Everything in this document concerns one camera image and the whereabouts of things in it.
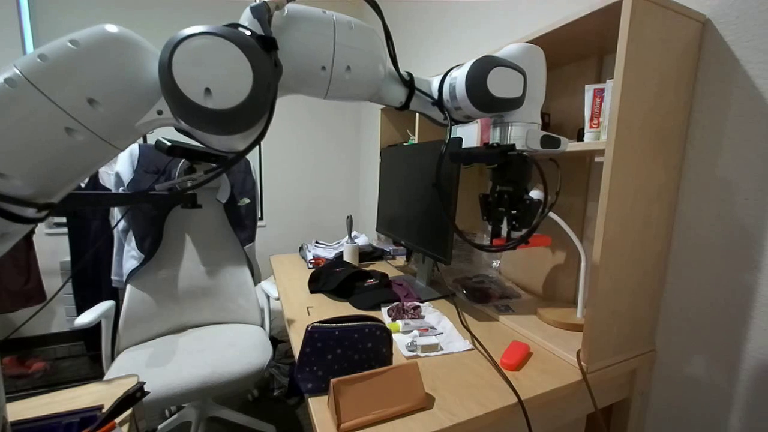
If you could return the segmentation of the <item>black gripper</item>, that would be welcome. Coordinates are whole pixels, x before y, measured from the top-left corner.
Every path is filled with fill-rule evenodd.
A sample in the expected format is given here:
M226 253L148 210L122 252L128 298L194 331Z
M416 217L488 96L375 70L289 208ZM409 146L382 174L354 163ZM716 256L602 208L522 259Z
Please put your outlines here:
M482 221L494 232L530 229L540 212L540 202L530 196L530 158L513 146L486 146L478 161L489 167L489 187L481 193Z

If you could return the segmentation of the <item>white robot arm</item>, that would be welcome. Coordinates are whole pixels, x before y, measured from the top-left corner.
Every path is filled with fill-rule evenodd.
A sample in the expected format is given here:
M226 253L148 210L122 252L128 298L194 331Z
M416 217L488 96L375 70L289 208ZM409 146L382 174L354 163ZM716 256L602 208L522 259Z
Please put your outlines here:
M313 96L416 109L441 124L492 116L516 149L547 149L544 53L511 43L436 76L405 71L385 26L294 0L254 0L235 22L163 44L93 24L0 71L0 252L141 134L172 127L246 154L277 100Z

